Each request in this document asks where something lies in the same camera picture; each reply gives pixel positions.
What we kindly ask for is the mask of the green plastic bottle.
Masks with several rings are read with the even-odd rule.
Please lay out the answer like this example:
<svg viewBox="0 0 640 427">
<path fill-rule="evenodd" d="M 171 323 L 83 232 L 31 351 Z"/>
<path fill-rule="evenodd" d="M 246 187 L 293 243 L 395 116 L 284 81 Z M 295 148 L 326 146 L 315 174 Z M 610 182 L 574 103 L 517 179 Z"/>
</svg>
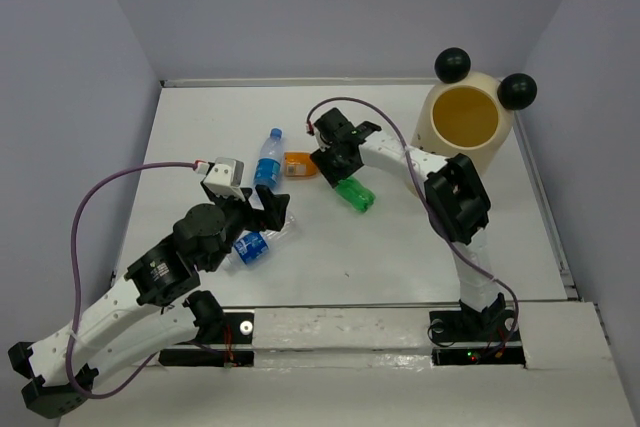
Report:
<svg viewBox="0 0 640 427">
<path fill-rule="evenodd" d="M 367 212 L 375 203 L 375 194 L 355 177 L 340 180 L 334 191 L 357 212 Z"/>
</svg>

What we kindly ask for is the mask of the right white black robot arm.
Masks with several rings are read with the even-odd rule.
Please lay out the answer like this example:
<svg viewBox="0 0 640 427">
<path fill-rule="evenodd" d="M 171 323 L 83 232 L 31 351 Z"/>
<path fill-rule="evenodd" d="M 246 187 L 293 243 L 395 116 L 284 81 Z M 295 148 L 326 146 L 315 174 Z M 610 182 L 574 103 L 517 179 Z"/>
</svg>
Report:
<svg viewBox="0 0 640 427">
<path fill-rule="evenodd" d="M 332 187 L 363 167 L 387 172 L 414 189 L 435 233 L 450 248 L 459 280 L 459 306 L 430 314 L 431 342 L 441 348 L 486 343 L 494 356 L 519 338 L 519 305 L 513 290 L 491 271 L 486 228 L 491 202 L 469 157 L 428 153 L 370 121 L 352 124 L 337 108 L 307 123 L 318 148 L 311 159 Z"/>
</svg>

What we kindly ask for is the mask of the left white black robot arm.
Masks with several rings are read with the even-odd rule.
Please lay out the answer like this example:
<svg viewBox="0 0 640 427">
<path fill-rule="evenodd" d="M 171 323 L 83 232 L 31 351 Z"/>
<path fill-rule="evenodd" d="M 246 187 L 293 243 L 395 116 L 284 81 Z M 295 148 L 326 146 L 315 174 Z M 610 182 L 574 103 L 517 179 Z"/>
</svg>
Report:
<svg viewBox="0 0 640 427">
<path fill-rule="evenodd" d="M 265 186 L 239 196 L 211 196 L 178 220 L 171 234 L 129 266 L 98 301 L 49 337 L 18 342 L 8 351 L 26 378 L 27 409 L 56 419 L 95 397 L 95 388 L 124 367 L 183 342 L 213 344 L 233 329 L 200 274 L 214 272 L 245 231 L 279 231 L 290 197 Z"/>
</svg>

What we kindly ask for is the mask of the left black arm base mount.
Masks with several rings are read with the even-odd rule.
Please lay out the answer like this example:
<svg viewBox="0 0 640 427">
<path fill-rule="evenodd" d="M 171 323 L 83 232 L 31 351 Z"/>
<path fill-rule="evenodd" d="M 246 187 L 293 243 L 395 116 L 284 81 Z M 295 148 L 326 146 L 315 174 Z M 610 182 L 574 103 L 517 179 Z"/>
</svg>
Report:
<svg viewBox="0 0 640 427">
<path fill-rule="evenodd" d="M 157 363 L 163 367 L 252 367 L 254 317 L 251 310 L 227 310 L 223 326 L 213 337 L 208 340 L 197 337 L 165 348 Z"/>
</svg>

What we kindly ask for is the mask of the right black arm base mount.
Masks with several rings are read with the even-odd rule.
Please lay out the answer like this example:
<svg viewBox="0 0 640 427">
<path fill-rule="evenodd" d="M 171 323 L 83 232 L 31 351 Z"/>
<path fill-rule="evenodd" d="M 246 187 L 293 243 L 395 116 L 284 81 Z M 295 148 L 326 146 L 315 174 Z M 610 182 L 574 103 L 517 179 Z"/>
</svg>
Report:
<svg viewBox="0 0 640 427">
<path fill-rule="evenodd" d="M 460 310 L 436 310 L 429 313 L 427 336 L 433 348 L 432 364 L 445 366 L 526 366 L 520 333 L 507 342 L 513 322 L 511 309 L 501 313 L 489 327 L 472 331 L 462 323 Z"/>
</svg>

